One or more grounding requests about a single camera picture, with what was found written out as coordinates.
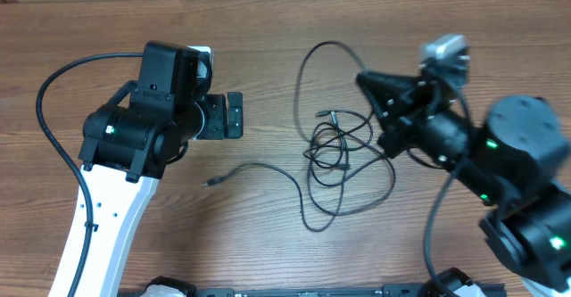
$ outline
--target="green light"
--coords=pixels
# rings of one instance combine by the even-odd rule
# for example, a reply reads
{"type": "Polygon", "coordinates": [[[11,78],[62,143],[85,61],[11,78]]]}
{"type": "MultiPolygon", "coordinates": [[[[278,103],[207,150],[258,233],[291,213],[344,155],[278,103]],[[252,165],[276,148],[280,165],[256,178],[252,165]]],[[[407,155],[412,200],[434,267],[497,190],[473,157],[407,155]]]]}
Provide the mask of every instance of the green light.
{"type": "Polygon", "coordinates": [[[551,238],[550,243],[551,243],[551,246],[553,248],[555,248],[556,250],[559,250],[559,249],[565,247],[565,245],[566,245],[565,241],[563,241],[563,239],[561,239],[558,236],[554,236],[553,238],[551,238]]]}
{"type": "Polygon", "coordinates": [[[490,140],[490,139],[488,139],[488,140],[485,142],[485,144],[488,145],[488,147],[489,147],[489,148],[492,148],[492,149],[495,149],[495,148],[498,147],[498,144],[495,143],[495,142],[493,142],[493,140],[490,140]]]}

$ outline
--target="wooden table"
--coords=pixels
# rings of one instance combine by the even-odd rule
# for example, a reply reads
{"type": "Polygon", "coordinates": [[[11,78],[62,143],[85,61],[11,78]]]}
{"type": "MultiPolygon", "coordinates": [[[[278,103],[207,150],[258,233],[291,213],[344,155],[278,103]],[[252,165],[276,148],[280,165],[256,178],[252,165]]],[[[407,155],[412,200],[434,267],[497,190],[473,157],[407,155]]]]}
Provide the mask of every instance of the wooden table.
{"type": "MultiPolygon", "coordinates": [[[[221,186],[201,184],[244,161],[276,164],[303,181],[301,152],[307,145],[293,124],[294,79],[313,45],[342,40],[371,68],[413,74],[419,45],[448,32],[466,34],[473,46],[465,91],[477,122],[503,95],[542,95],[571,136],[571,0],[0,5],[1,294],[47,294],[77,196],[76,180],[37,124],[39,86],[75,59],[140,52],[151,39],[211,46],[211,92],[243,92],[246,126],[241,140],[192,143],[188,155],[167,169],[137,230],[121,287],[141,288],[158,275],[239,289],[424,282],[422,232],[445,173],[399,157],[397,186],[385,204],[339,218],[321,234],[305,230],[294,186],[274,172],[255,169],[221,186]]],[[[86,116],[136,78],[138,68],[137,60],[91,63],[48,89],[47,122],[72,157],[78,155],[86,116]]],[[[300,113],[308,132],[318,122],[315,111],[368,111],[353,83],[357,68],[347,56],[325,48],[307,70],[300,113]]],[[[354,157],[363,162],[371,155],[354,157]]],[[[568,165],[561,174],[571,186],[568,165]]],[[[375,197],[382,191],[375,184],[386,186],[387,179],[382,164],[366,170],[348,185],[347,204],[375,197]]],[[[337,194],[320,190],[325,199],[337,194]]],[[[312,224],[323,222],[308,202],[306,210],[312,224]]],[[[434,264],[525,294],[484,243],[477,222],[485,211],[463,186],[453,187],[435,225],[434,264]]]]}

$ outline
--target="led indicator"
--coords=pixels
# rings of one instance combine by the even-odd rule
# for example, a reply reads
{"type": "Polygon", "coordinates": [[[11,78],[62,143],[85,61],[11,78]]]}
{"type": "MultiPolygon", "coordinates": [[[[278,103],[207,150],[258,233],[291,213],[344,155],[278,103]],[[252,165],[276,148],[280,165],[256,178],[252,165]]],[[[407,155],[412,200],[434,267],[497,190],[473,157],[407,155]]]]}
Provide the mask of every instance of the led indicator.
{"type": "Polygon", "coordinates": [[[561,239],[558,236],[554,236],[553,238],[551,238],[550,243],[551,243],[551,246],[553,248],[555,248],[556,250],[559,250],[559,249],[565,247],[565,245],[566,245],[565,241],[563,241],[563,239],[561,239]]]}
{"type": "Polygon", "coordinates": [[[498,147],[498,144],[495,143],[495,142],[493,142],[493,140],[490,140],[490,139],[488,139],[488,140],[485,142],[485,144],[488,145],[488,147],[489,147],[489,148],[492,148],[492,149],[495,149],[495,148],[498,147]]]}

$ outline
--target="tabletop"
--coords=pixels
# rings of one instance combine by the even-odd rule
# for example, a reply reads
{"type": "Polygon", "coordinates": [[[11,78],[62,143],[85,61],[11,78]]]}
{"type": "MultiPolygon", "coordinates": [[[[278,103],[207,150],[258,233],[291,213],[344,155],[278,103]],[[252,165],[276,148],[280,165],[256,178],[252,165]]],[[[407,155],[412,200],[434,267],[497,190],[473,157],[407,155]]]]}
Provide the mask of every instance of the tabletop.
{"type": "MultiPolygon", "coordinates": [[[[294,84],[303,56],[324,40],[352,46],[371,69],[414,75],[419,46],[444,33],[471,44],[464,91],[475,121],[504,95],[548,99],[571,136],[571,0],[154,0],[76,4],[0,4],[0,291],[47,295],[69,232],[78,185],[40,130],[34,111],[42,82],[64,64],[91,54],[141,52],[152,39],[208,45],[212,93],[244,93],[244,137],[191,143],[168,166],[141,220],[121,281],[139,289],[156,276],[199,287],[236,289],[378,286],[424,282],[426,216],[446,173],[408,157],[393,163],[389,199],[337,218],[323,233],[307,231],[299,198],[285,177],[250,169],[219,186],[208,177],[235,165],[265,162],[303,184],[307,144],[293,120],[294,84]]],[[[125,81],[139,60],[93,62],[58,78],[44,100],[49,127],[73,158],[86,116],[125,81]]],[[[335,107],[368,113],[354,84],[358,68],[324,47],[307,67],[300,118],[335,107]]],[[[376,137],[380,133],[374,125],[376,137]]],[[[354,154],[355,164],[373,154],[354,154]]],[[[571,186],[567,164],[560,180],[571,186]]],[[[386,191],[381,162],[346,187],[347,208],[386,191]]],[[[333,202],[338,189],[317,189],[333,202]]],[[[310,202],[308,220],[327,220],[310,202]]],[[[433,234],[438,271],[457,267],[475,280],[526,294],[484,242],[477,223],[487,208],[455,183],[433,234]]]]}

